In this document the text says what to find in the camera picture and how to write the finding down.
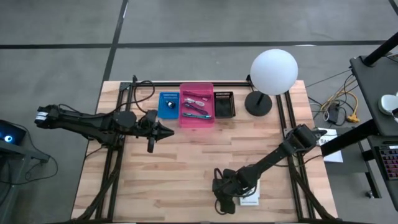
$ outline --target black container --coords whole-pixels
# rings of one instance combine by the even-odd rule
[[[216,118],[235,117],[235,102],[233,92],[214,92]]]

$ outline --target desk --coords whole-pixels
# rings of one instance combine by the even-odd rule
[[[114,109],[119,85],[120,82],[104,82],[98,113]],[[143,98],[151,91],[151,88],[139,87],[137,98]],[[178,91],[178,87],[157,87],[155,95],[140,103],[140,106],[156,110],[162,91]],[[214,127],[208,129],[181,129],[178,120],[162,120],[161,123],[173,129],[175,135],[156,143],[153,154],[147,153],[146,139],[126,138],[114,222],[297,220],[289,170],[281,167],[272,167],[261,176],[259,206],[237,206],[234,215],[221,216],[215,212],[215,196],[211,192],[213,169],[238,169],[257,162],[282,142],[282,131],[275,97],[271,97],[274,105],[270,113],[258,118],[244,109],[244,100],[250,88],[225,86],[215,87],[214,91],[234,92],[236,116],[233,119],[217,119]],[[297,124],[305,123],[314,127],[304,82],[297,81],[290,95]],[[136,105],[132,105],[132,110],[138,117],[143,115]],[[87,153],[99,147],[97,142],[91,142]],[[321,151],[316,147],[304,159],[319,154]],[[105,157],[106,149],[92,154],[85,161],[72,218],[81,215],[98,193]],[[286,159],[279,164],[287,164]],[[322,157],[309,162],[306,168],[311,190],[327,211],[337,217]],[[104,210],[108,209],[107,200],[109,196],[105,200]]]

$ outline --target white sticker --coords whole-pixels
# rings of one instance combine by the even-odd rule
[[[36,116],[36,119],[45,121],[45,120],[46,120],[46,117],[45,117],[45,116]]]
[[[46,113],[46,112],[38,112],[37,113],[37,116],[47,116],[48,115],[48,113]]]

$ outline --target blue tray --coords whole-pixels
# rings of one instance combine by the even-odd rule
[[[173,101],[175,108],[169,108],[166,101]],[[180,108],[180,93],[161,92],[159,95],[159,106],[157,116],[162,119],[178,119],[178,110]]]

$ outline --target white spherical lamp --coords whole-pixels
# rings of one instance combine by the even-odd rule
[[[250,78],[258,89],[246,97],[246,110],[254,116],[264,116],[272,108],[268,95],[287,92],[299,73],[296,60],[284,50],[267,50],[254,59],[250,68]]]

